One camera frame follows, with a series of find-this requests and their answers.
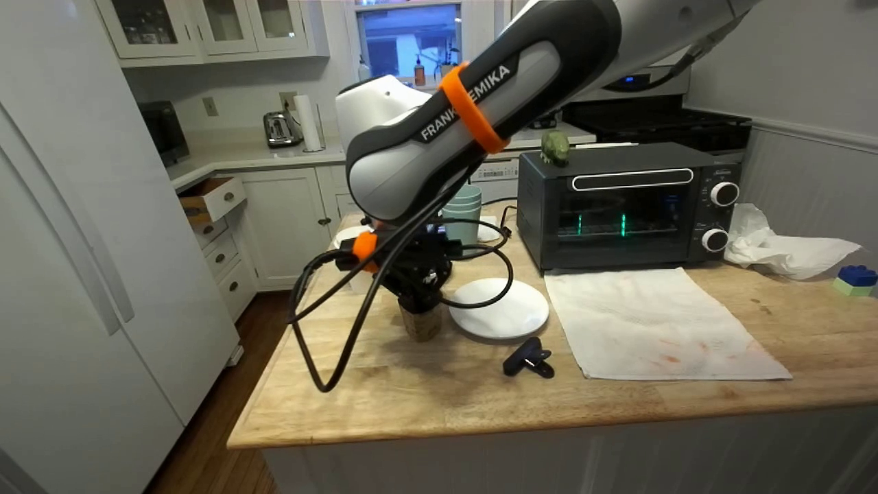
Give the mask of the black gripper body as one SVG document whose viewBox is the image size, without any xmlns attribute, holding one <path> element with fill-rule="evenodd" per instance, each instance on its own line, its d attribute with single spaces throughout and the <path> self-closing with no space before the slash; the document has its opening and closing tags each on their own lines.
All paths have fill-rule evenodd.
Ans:
<svg viewBox="0 0 878 494">
<path fill-rule="evenodd" d="M 364 267 L 371 275 L 383 269 L 380 285 L 398 297 L 408 312 L 427 312 L 440 299 L 440 285 L 451 275 L 451 262 L 464 247 L 445 230 L 419 230 L 398 259 L 390 249 L 398 244 L 398 229 L 362 230 L 339 241 L 335 267 L 351 273 Z"/>
</svg>

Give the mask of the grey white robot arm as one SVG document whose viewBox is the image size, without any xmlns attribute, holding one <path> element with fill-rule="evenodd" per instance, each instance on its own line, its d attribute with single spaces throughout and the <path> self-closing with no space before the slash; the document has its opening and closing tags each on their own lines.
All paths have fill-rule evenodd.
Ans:
<svg viewBox="0 0 878 494">
<path fill-rule="evenodd" d="M 530 0 L 468 64 L 431 94 L 372 76 L 336 94 L 347 115 L 346 188 L 379 223 L 346 247 L 357 269 L 410 312 L 440 303 L 450 247 L 421 225 L 535 118 L 674 55 L 711 49 L 759 0 Z"/>
</svg>

